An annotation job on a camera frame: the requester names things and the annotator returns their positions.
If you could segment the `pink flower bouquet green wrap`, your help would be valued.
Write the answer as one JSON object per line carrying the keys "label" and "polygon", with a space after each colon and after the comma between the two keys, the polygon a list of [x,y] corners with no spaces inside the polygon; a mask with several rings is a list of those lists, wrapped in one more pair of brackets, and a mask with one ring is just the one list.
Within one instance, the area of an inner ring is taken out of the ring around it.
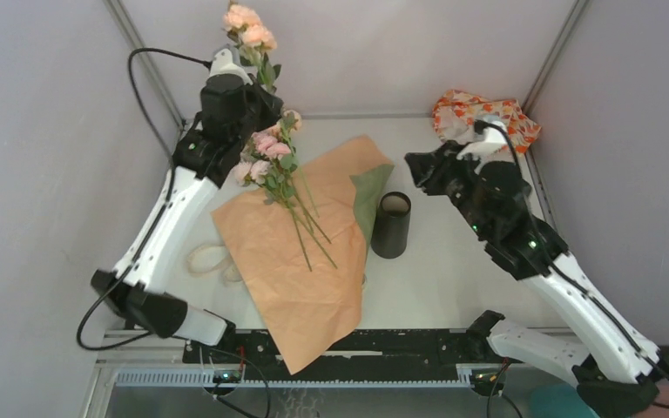
{"label": "pink flower bouquet green wrap", "polygon": [[319,213],[294,145],[294,134],[301,126],[302,117],[297,111],[283,110],[275,125],[253,133],[245,142],[232,174],[241,186],[254,185],[263,190],[265,204],[277,204],[287,211],[309,270],[313,269],[313,264],[305,235],[315,243],[330,266],[337,268],[324,246],[332,240],[316,220]]}

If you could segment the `peach rose stem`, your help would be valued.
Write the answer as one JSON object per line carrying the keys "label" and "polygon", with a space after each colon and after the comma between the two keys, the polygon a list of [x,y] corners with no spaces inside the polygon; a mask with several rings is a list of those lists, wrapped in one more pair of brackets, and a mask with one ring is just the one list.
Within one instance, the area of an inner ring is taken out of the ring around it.
{"label": "peach rose stem", "polygon": [[242,64],[254,67],[257,81],[268,92],[275,93],[281,65],[273,64],[269,57],[278,46],[273,32],[262,23],[254,9],[236,1],[228,2],[222,23],[227,38],[240,54]]}

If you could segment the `cream printed ribbon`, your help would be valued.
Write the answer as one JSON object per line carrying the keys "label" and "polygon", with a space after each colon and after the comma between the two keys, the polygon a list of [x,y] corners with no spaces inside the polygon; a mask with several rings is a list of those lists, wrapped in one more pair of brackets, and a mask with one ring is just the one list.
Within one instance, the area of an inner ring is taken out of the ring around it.
{"label": "cream printed ribbon", "polygon": [[221,244],[205,243],[194,248],[186,257],[186,270],[195,278],[217,275],[225,285],[243,281],[227,247]]}

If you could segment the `orange wrapping paper sheet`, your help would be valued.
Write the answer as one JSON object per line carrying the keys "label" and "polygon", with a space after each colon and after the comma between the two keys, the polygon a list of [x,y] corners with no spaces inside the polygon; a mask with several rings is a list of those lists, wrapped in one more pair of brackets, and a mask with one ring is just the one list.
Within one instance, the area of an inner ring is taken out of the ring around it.
{"label": "orange wrapping paper sheet", "polygon": [[359,325],[376,207],[393,168],[359,136],[299,167],[286,199],[258,189],[213,211],[289,373]]}

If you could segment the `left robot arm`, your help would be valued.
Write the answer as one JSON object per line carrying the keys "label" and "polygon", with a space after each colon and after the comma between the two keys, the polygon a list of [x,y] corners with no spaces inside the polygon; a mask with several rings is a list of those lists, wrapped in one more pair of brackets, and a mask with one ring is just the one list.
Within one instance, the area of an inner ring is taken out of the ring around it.
{"label": "left robot arm", "polygon": [[238,164],[245,142],[278,121],[282,102],[250,75],[212,75],[201,109],[176,144],[159,199],[128,252],[91,287],[117,316],[160,338],[203,343],[218,363],[230,361],[238,341],[228,320],[167,291],[187,236]]}

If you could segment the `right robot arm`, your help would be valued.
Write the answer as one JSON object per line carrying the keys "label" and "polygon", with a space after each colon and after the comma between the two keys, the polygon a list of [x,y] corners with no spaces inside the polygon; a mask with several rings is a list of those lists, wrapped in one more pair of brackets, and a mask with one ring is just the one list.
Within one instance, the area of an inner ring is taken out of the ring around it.
{"label": "right robot arm", "polygon": [[487,310],[469,327],[469,351],[481,362],[521,361],[573,386],[600,417],[630,417],[657,404],[669,380],[669,346],[637,331],[592,284],[558,233],[535,216],[531,187],[515,162],[462,156],[447,142],[405,156],[415,186],[445,196],[491,260],[538,294],[576,335],[575,342],[518,325]]}

